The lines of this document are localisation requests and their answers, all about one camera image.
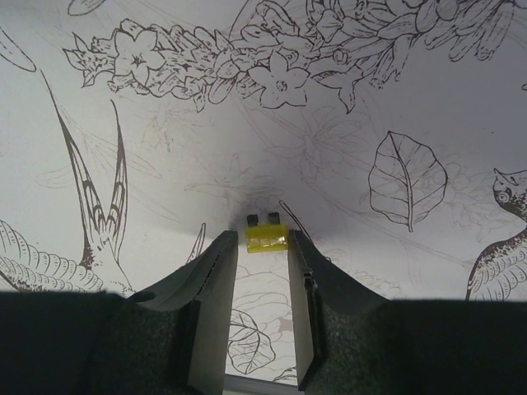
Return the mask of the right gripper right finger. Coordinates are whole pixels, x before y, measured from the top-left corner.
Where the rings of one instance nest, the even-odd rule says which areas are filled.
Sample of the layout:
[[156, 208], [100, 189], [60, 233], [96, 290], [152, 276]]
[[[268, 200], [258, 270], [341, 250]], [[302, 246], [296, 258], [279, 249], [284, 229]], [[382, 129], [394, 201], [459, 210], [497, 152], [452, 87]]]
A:
[[300, 230], [288, 234], [287, 262], [297, 387], [305, 391], [329, 358], [329, 324], [324, 309], [347, 318], [388, 303], [389, 299], [332, 263]]

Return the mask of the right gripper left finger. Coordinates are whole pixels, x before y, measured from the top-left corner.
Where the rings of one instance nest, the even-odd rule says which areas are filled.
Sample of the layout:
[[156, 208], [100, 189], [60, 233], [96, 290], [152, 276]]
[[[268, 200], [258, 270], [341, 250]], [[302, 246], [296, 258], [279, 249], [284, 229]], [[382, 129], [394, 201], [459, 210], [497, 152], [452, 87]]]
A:
[[225, 230], [190, 264], [127, 300], [125, 394], [220, 394], [238, 262]]

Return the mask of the yellow blade fuse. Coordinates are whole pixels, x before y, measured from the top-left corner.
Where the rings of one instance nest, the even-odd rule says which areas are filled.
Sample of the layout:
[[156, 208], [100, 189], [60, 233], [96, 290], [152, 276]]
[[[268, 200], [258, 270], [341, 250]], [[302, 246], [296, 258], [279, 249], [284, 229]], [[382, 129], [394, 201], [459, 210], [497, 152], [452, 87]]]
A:
[[248, 253], [267, 253], [288, 249], [287, 227], [277, 211], [269, 212], [267, 221], [259, 223], [257, 214], [246, 217], [245, 243]]

